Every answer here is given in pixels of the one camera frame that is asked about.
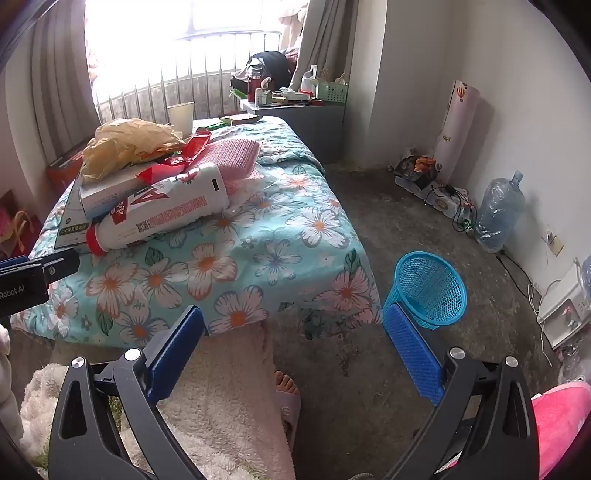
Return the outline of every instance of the window curtain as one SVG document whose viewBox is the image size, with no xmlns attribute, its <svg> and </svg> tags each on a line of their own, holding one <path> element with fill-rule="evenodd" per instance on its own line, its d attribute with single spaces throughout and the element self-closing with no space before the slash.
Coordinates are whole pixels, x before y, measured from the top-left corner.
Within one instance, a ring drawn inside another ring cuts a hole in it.
<svg viewBox="0 0 591 480">
<path fill-rule="evenodd" d="M 310 0 L 302 32 L 300 54 L 290 88 L 298 90 L 311 65 L 327 71 L 332 81 L 346 72 L 353 58 L 353 39 L 359 0 Z"/>
<path fill-rule="evenodd" d="M 84 35 L 85 0 L 60 0 L 35 24 L 31 82 L 39 137 L 48 164 L 94 137 Z"/>
</svg>

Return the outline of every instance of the nightstand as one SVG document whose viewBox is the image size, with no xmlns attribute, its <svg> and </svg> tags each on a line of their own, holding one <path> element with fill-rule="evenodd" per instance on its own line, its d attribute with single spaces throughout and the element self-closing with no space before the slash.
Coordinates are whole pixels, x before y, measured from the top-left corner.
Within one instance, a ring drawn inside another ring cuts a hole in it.
<svg viewBox="0 0 591 480">
<path fill-rule="evenodd" d="M 241 100 L 240 107 L 253 115 L 285 120 L 321 163 L 340 160 L 345 104 L 255 106 Z"/>
</svg>

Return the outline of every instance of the yellow plastic bag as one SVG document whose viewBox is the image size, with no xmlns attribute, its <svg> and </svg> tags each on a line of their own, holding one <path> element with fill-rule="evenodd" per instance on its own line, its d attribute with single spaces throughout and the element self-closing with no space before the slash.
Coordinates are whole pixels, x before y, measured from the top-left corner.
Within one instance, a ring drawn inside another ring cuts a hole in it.
<svg viewBox="0 0 591 480">
<path fill-rule="evenodd" d="M 98 181 L 128 165 L 154 160 L 184 145 L 171 125 L 116 118 L 97 128 L 84 149 L 82 183 Z"/>
</svg>

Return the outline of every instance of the white device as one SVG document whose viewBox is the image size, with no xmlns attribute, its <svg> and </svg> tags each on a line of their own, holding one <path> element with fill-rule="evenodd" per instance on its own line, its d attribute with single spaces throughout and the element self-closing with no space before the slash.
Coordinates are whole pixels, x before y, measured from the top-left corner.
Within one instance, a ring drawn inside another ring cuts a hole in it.
<svg viewBox="0 0 591 480">
<path fill-rule="evenodd" d="M 580 275 L 581 269 L 574 263 L 564 278 L 550 287 L 540 304 L 537 321 L 552 349 L 578 332 L 591 317 L 591 301 L 585 295 Z"/>
</svg>

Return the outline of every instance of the plastic bag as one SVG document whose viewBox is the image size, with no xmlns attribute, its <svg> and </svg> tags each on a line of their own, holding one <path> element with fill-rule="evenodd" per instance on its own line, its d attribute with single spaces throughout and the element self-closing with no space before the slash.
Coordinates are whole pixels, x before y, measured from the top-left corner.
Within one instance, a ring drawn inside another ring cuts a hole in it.
<svg viewBox="0 0 591 480">
<path fill-rule="evenodd" d="M 591 384 L 591 327 L 584 326 L 556 352 L 562 362 L 558 383 L 582 380 Z"/>
<path fill-rule="evenodd" d="M 84 149 L 82 183 L 98 181 L 130 164 L 155 160 L 184 145 L 171 125 L 117 118 L 97 128 Z"/>
</svg>

